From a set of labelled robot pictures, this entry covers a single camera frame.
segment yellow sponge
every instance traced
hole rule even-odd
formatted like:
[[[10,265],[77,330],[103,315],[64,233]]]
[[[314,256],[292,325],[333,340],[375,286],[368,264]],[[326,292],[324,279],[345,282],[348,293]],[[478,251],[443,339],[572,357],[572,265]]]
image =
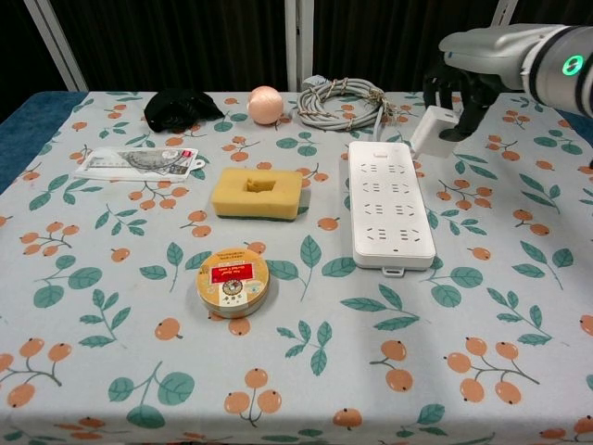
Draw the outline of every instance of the yellow sponge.
[[[300,172],[225,169],[212,194],[216,214],[292,221],[297,217]]]

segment ball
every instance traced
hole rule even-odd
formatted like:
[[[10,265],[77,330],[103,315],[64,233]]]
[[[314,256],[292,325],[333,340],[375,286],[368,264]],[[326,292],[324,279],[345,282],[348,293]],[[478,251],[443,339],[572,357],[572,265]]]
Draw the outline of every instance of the ball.
[[[255,122],[262,125],[275,123],[283,111],[282,97],[271,86],[259,86],[249,94],[247,113]]]

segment round tin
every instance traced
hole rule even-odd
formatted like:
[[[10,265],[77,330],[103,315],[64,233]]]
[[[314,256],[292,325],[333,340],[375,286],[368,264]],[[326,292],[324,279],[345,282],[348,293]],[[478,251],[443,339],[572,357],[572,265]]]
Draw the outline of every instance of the round tin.
[[[223,318],[241,318],[263,303],[270,272],[266,261],[246,248],[227,248],[206,258],[196,277],[206,307]]]

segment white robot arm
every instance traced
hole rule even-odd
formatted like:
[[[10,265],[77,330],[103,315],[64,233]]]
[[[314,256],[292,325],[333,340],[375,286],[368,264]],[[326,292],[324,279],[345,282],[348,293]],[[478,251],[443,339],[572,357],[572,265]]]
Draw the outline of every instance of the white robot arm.
[[[439,49],[443,64],[424,78],[424,102],[451,108],[461,90],[464,111],[440,137],[471,135],[499,93],[525,91],[535,101],[593,119],[593,27],[514,24],[455,32]]]

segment cable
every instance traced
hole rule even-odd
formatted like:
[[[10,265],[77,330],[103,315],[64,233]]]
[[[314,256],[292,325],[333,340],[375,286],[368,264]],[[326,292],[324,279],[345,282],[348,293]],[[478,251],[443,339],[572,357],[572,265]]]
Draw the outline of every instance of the cable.
[[[371,111],[352,119],[336,116],[325,108],[323,103],[335,95],[357,95],[373,105]],[[364,79],[333,80],[302,92],[297,100],[298,115],[305,125],[323,130],[346,130],[367,127],[374,123],[372,140],[377,140],[379,124],[384,113],[392,112],[392,105],[387,102],[385,92]]]

